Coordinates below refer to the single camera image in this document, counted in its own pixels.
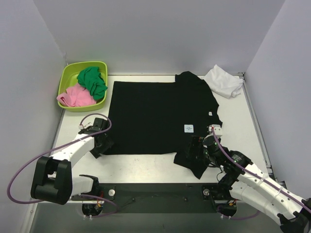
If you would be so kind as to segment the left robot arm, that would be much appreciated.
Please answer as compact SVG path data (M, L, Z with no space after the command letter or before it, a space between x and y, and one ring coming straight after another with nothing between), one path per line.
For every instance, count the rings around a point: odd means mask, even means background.
M61 205L79 194L89 200L96 199L100 194L99 179L85 174L73 177L72 168L87 153L97 159L113 146L106 133L111 126L110 119L97 117L93 125L81 129L64 149L40 157L35 166L31 197Z

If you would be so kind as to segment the black t-shirt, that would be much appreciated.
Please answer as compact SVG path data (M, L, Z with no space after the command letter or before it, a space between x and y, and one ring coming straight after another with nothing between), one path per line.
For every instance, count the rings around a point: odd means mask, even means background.
M219 104L208 84L185 71L173 83L114 82L108 136L117 154L174 153L174 163L201 178L207 162L188 157L194 136L206 136L209 125L222 122Z

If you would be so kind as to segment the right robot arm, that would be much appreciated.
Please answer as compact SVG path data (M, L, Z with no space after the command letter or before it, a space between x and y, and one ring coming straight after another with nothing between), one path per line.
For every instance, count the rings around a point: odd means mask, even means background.
M224 172L213 192L215 198L247 203L270 217L284 233L311 231L311 200L278 184L241 152L223 147L219 137L192 136L186 158L212 163Z

